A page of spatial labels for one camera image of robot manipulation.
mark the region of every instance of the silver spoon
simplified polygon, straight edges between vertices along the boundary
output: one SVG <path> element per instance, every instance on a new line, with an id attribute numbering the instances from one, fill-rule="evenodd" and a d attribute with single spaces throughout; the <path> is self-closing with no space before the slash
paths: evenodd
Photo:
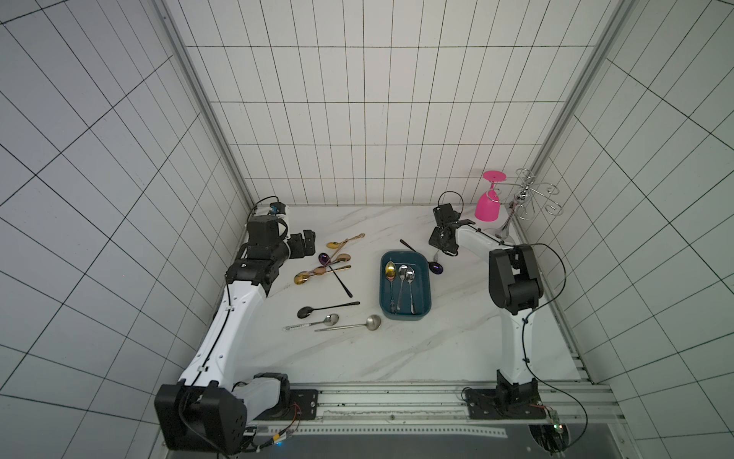
<path id="1" fill-rule="evenodd" d="M 293 330 L 295 328 L 303 328 L 303 327 L 310 327 L 311 325 L 320 325 L 324 324 L 326 326 L 331 327 L 335 323 L 339 322 L 339 314 L 329 314 L 326 316 L 326 319 L 322 320 L 321 322 L 312 322 L 310 324 L 298 324 L 298 325 L 289 325 L 288 327 L 283 327 L 283 330 Z"/>
<path id="2" fill-rule="evenodd" d="M 413 281 L 415 280 L 415 270 L 408 268 L 405 273 L 405 280 L 408 281 L 410 287 L 410 313 L 415 314 L 415 305 L 413 304 Z"/>
<path id="3" fill-rule="evenodd" d="M 400 290 L 398 291 L 398 311 L 400 311 L 400 299 L 403 292 L 403 282 L 405 282 L 405 273 L 408 272 L 408 267 L 404 264 L 398 268 L 398 277 L 400 278 Z"/>
<path id="4" fill-rule="evenodd" d="M 379 328 L 381 324 L 382 324 L 382 319 L 380 319 L 379 316 L 371 315 L 370 317 L 367 317 L 367 323 L 356 324 L 356 325 L 342 325 L 340 327 L 331 327 L 331 328 L 319 328 L 318 330 L 314 330 L 314 331 L 343 330 L 345 328 L 356 328 L 356 327 L 367 327 L 367 330 L 375 331 Z"/>

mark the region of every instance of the black cable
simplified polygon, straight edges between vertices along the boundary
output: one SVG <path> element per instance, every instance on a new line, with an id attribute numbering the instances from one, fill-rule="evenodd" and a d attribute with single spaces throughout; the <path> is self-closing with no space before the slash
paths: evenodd
<path id="1" fill-rule="evenodd" d="M 441 198 L 443 198 L 443 195 L 445 195 L 446 193 L 454 193 L 455 195 L 459 196 L 459 199 L 461 199 L 461 212 L 459 212 L 459 214 L 463 214 L 464 213 L 464 197 L 455 191 L 449 190 L 449 191 L 445 191 L 441 193 L 441 196 L 438 197 L 438 201 L 436 201 L 436 207 L 438 207 L 441 204 Z"/>
<path id="2" fill-rule="evenodd" d="M 209 361 L 209 358 L 211 357 L 211 353 L 214 351 L 214 348 L 216 347 L 220 336 L 222 336 L 222 332 L 224 331 L 225 327 L 227 326 L 227 319 L 229 319 L 230 312 L 232 311 L 232 297 L 230 296 L 229 283 L 227 283 L 226 279 L 225 279 L 225 286 L 227 287 L 227 304 L 229 306 L 227 308 L 227 315 L 225 316 L 225 321 L 222 323 L 222 328 L 219 329 L 219 333 L 217 334 L 217 337 L 215 338 L 214 343 L 209 348 L 209 354 L 206 355 L 206 358 L 204 359 L 203 364 L 199 365 L 199 367 L 203 367 L 203 368 L 206 367 L 206 362 Z M 196 375 L 194 380 L 191 382 L 190 386 L 193 386 L 194 384 L 196 384 L 196 381 L 199 379 L 199 376 L 201 376 L 202 373 L 204 373 L 203 369 L 199 371 L 199 374 Z"/>
<path id="3" fill-rule="evenodd" d="M 581 403 L 581 402 L 579 402 L 576 397 L 574 397 L 573 395 L 569 394 L 568 392 L 566 392 L 564 390 L 561 390 L 561 389 L 559 389 L 557 387 L 552 386 L 551 384 L 546 383 L 544 380 L 542 380 L 539 377 L 537 377 L 537 375 L 535 373 L 533 373 L 533 370 L 530 369 L 530 359 L 528 359 L 528 353 L 526 352 L 526 349 L 525 349 L 525 326 L 528 324 L 528 319 L 530 318 L 530 316 L 533 315 L 533 314 L 535 314 L 535 311 L 537 311 L 538 309 L 541 309 L 543 306 L 546 306 L 550 302 L 554 301 L 561 293 L 563 293 L 563 290 L 566 288 L 566 280 L 567 280 L 568 274 L 566 272 L 566 265 L 563 262 L 563 258 L 561 258 L 561 256 L 558 254 L 558 252 L 556 252 L 550 245 L 543 244 L 542 242 L 538 242 L 536 244 L 531 244 L 531 245 L 544 245 L 547 248 L 549 248 L 550 251 L 552 251 L 558 257 L 558 260 L 560 260 L 560 262 L 561 262 L 561 267 L 563 268 L 563 286 L 559 290 L 558 294 L 556 296 L 554 296 L 553 298 L 549 299 L 548 301 L 546 301 L 545 303 L 543 303 L 542 305 L 540 305 L 537 308 L 535 308 L 532 311 L 530 311 L 530 313 L 527 316 L 525 316 L 525 319 L 523 319 L 522 340 L 523 340 L 523 360 L 525 361 L 525 367 L 528 369 L 528 371 L 530 372 L 530 374 L 533 375 L 533 377 L 535 377 L 535 379 L 537 379 L 539 382 L 545 384 L 546 386 L 548 386 L 548 387 L 550 387 L 552 389 L 555 389 L 558 392 L 561 392 L 562 394 L 566 394 L 568 397 L 571 397 L 572 399 L 574 399 L 576 401 L 576 403 L 578 403 L 578 406 L 581 407 L 581 410 L 584 412 L 584 419 L 585 419 L 584 420 L 584 429 L 581 431 L 581 434 L 574 439 L 574 441 L 572 441 L 571 443 L 569 443 L 565 448 L 563 448 L 561 450 L 561 451 L 565 451 L 565 450 L 569 449 L 570 447 L 572 447 L 574 444 L 576 444 L 577 441 L 581 440 L 581 437 L 583 437 L 584 436 L 584 433 L 586 433 L 586 428 L 589 426 L 589 414 L 586 412 L 586 409 L 584 407 L 584 404 Z"/>
<path id="4" fill-rule="evenodd" d="M 189 428 L 189 430 L 191 430 L 191 431 L 192 431 L 193 433 L 195 433 L 195 434 L 196 434 L 196 435 L 197 435 L 197 436 L 198 436 L 199 438 L 201 438 L 201 439 L 202 439 L 202 440 L 204 440 L 205 442 L 207 442 L 207 443 L 209 443 L 210 445 L 212 445 L 212 447 L 213 447 L 213 448 L 214 448 L 214 449 L 215 449 L 216 451 L 218 451 L 218 453 L 219 453 L 219 454 L 221 454 L 222 456 L 224 456 L 224 457 L 225 457 L 225 458 L 227 458 L 227 459 L 231 459 L 231 458 L 230 458 L 230 457 L 229 457 L 229 456 L 227 455 L 227 453 L 225 453 L 224 451 L 222 451 L 222 449 L 221 449 L 221 448 L 219 448 L 219 447 L 217 446 L 217 444 L 215 444 L 215 443 L 214 443 L 214 442 L 213 442 L 212 440 L 209 440 L 209 439 L 208 439 L 208 438 L 206 438 L 206 437 L 205 437 L 204 435 L 201 435 L 201 434 L 200 434 L 200 433 L 199 433 L 198 431 L 194 430 L 194 428 L 193 428 L 193 427 L 191 427 L 191 425 L 190 425 L 190 424 L 189 424 L 189 422 L 188 422 L 188 421 L 186 420 L 186 418 L 184 418 L 184 408 L 187 408 L 186 404 L 187 404 L 187 403 L 189 402 L 189 397 L 190 397 L 190 396 L 191 396 L 191 389 L 188 389 L 188 390 L 186 391 L 185 395 L 183 396 L 183 398 L 184 398 L 184 399 L 183 399 L 183 400 L 181 400 L 181 403 L 180 403 L 180 404 L 178 405 L 178 418 L 179 418 L 179 419 L 181 420 L 181 422 L 183 422 L 183 425 L 185 425 L 186 427 L 188 427 L 188 428 Z"/>

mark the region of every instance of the spoon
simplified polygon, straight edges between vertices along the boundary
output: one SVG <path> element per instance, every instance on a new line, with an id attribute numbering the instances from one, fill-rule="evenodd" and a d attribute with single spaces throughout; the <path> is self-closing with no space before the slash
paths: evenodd
<path id="1" fill-rule="evenodd" d="M 334 263 L 340 263 L 342 261 L 349 261 L 351 259 L 352 259 L 352 256 L 349 255 L 348 253 L 342 253 L 341 255 L 337 256 L 333 260 L 326 253 L 319 254 L 319 263 L 321 263 L 321 265 L 324 267 L 330 266 Z M 349 289 L 347 289 L 346 285 L 344 285 L 344 282 L 341 281 L 339 276 L 336 273 L 334 273 L 334 276 L 336 276 L 336 280 L 339 281 L 339 283 L 341 284 L 341 288 L 344 289 L 344 291 L 346 292 L 346 296 L 350 298 L 354 297 L 354 295 L 349 291 Z"/>
<path id="2" fill-rule="evenodd" d="M 405 280 L 408 281 L 410 287 L 410 313 L 415 314 L 415 305 L 413 304 L 413 281 L 415 280 L 415 270 L 408 268 L 405 273 Z"/>
<path id="3" fill-rule="evenodd" d="M 352 259 L 352 256 L 348 253 L 341 253 L 334 257 L 334 259 L 331 259 L 326 253 L 320 253 L 319 254 L 319 263 L 321 263 L 322 266 L 329 266 L 330 264 L 338 263 L 340 261 L 349 261 Z"/>
<path id="4" fill-rule="evenodd" d="M 358 234 L 357 236 L 350 237 L 349 239 L 345 239 L 342 242 L 329 242 L 328 244 L 326 244 L 326 246 L 328 248 L 330 248 L 330 249 L 338 249 L 339 247 L 341 247 L 342 245 L 346 244 L 347 242 L 352 241 L 353 239 L 359 239 L 359 238 L 364 237 L 364 236 L 365 236 L 364 233 Z"/>
<path id="5" fill-rule="evenodd" d="M 400 277 L 400 290 L 398 290 L 398 311 L 400 311 L 400 299 L 403 293 L 403 282 L 405 282 L 405 273 L 408 271 L 408 267 L 404 264 L 398 268 L 398 276 Z"/>
<path id="6" fill-rule="evenodd" d="M 416 249 L 413 247 L 410 247 L 407 242 L 405 242 L 403 239 L 400 239 L 400 243 L 403 244 L 405 247 L 408 247 L 413 252 L 418 253 Z M 428 269 L 434 273 L 434 274 L 440 274 L 443 272 L 443 266 L 441 266 L 436 260 L 438 260 L 438 252 L 436 252 L 435 255 L 433 255 L 433 261 L 428 262 Z"/>
<path id="7" fill-rule="evenodd" d="M 325 267 L 318 267 L 314 269 L 313 271 L 301 271 L 298 274 L 296 274 L 296 277 L 293 278 L 293 282 L 296 283 L 296 285 L 301 285 L 302 283 L 305 283 L 308 279 L 310 279 L 314 275 L 323 275 L 328 272 L 336 272 L 341 270 L 348 270 L 351 268 L 351 265 L 342 266 L 341 268 L 337 268 L 335 270 L 327 271 Z"/>
<path id="8" fill-rule="evenodd" d="M 380 319 L 379 316 L 377 315 L 372 315 L 370 317 L 367 317 L 367 323 L 356 324 L 356 325 L 342 325 L 340 327 L 331 327 L 331 328 L 319 328 L 318 330 L 314 330 L 314 331 L 343 330 L 345 328 L 356 328 L 356 327 L 367 327 L 367 330 L 375 331 L 379 328 L 381 324 L 382 324 L 382 319 Z"/>
<path id="9" fill-rule="evenodd" d="M 331 309 L 331 308 L 340 308 L 341 306 L 355 306 L 360 304 L 359 301 L 352 301 L 351 303 L 344 303 L 341 305 L 336 306 L 328 306 L 326 308 L 312 308 L 310 306 L 303 306 L 301 309 L 298 310 L 298 313 L 296 314 L 299 319 L 305 319 L 306 317 L 310 316 L 312 312 L 314 311 L 320 311 L 322 309 Z"/>
<path id="10" fill-rule="evenodd" d="M 385 277 L 390 281 L 390 313 L 395 314 L 395 300 L 393 299 L 393 281 L 395 280 L 395 264 L 388 261 L 385 265 Z"/>
<path id="11" fill-rule="evenodd" d="M 331 327 L 332 325 L 334 325 L 337 322 L 339 322 L 339 314 L 329 314 L 321 322 L 312 322 L 310 324 L 289 325 L 288 327 L 283 327 L 283 330 L 287 331 L 287 330 L 293 330 L 295 328 L 311 327 L 313 325 L 320 325 L 320 324 L 324 324 L 327 327 Z"/>

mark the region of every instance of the black spoon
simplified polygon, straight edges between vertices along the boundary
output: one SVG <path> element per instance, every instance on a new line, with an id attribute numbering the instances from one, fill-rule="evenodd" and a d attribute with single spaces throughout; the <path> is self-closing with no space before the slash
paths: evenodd
<path id="1" fill-rule="evenodd" d="M 341 306 L 354 306 L 360 304 L 359 301 L 352 301 L 351 303 L 344 303 L 341 305 L 336 306 L 328 306 L 326 308 L 312 308 L 310 306 L 303 306 L 301 309 L 298 310 L 298 313 L 296 314 L 299 319 L 305 319 L 306 317 L 310 316 L 312 312 L 314 311 L 320 311 L 322 309 L 331 309 L 331 308 L 340 308 Z"/>
<path id="2" fill-rule="evenodd" d="M 416 249 L 414 249 L 413 247 L 410 247 L 408 243 L 405 242 L 403 239 L 400 239 L 400 243 L 403 244 L 405 247 L 408 247 L 409 249 L 411 249 L 413 252 L 418 253 Z M 441 266 L 438 262 L 436 262 L 435 259 L 434 261 L 428 262 L 428 269 L 431 270 L 431 272 L 434 274 L 440 274 L 443 272 L 443 266 Z"/>

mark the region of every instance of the gold spoon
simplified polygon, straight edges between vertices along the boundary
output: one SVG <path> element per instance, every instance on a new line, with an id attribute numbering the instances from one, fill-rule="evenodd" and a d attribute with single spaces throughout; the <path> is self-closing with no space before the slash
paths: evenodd
<path id="1" fill-rule="evenodd" d="M 358 234 L 357 236 L 350 237 L 349 239 L 345 239 L 342 242 L 329 242 L 328 244 L 326 244 L 326 246 L 328 248 L 330 248 L 330 249 L 339 249 L 339 248 L 341 248 L 342 245 L 346 244 L 347 242 L 349 242 L 349 241 L 351 241 L 353 239 L 359 239 L 359 238 L 364 237 L 364 236 L 365 236 L 364 233 Z"/>
<path id="2" fill-rule="evenodd" d="M 393 281 L 395 280 L 396 274 L 397 270 L 395 269 L 395 264 L 392 261 L 388 261 L 388 263 L 385 265 L 385 277 L 390 281 L 390 312 L 392 314 L 395 314 L 395 300 L 393 299 Z"/>
<path id="3" fill-rule="evenodd" d="M 330 264 L 338 263 L 340 261 L 349 261 L 351 259 L 352 259 L 352 256 L 349 255 L 348 253 L 340 253 L 333 260 L 329 260 L 329 263 L 327 263 L 327 266 L 329 266 Z"/>
<path id="4" fill-rule="evenodd" d="M 301 271 L 298 274 L 296 274 L 296 277 L 293 279 L 293 282 L 295 282 L 296 285 L 301 285 L 302 283 L 306 282 L 309 278 L 311 278 L 311 276 L 314 276 L 314 275 L 323 275 L 323 274 L 327 274 L 329 272 L 336 272 L 336 271 L 341 271 L 341 270 L 348 270 L 351 267 L 352 266 L 350 266 L 350 265 L 346 265 L 346 266 L 342 266 L 341 268 L 337 268 L 335 270 L 329 270 L 329 271 L 327 271 L 327 269 L 325 267 L 319 267 L 319 268 L 316 268 L 316 269 L 314 269 L 313 271 L 310 271 L 310 272 L 308 272 L 308 271 Z"/>

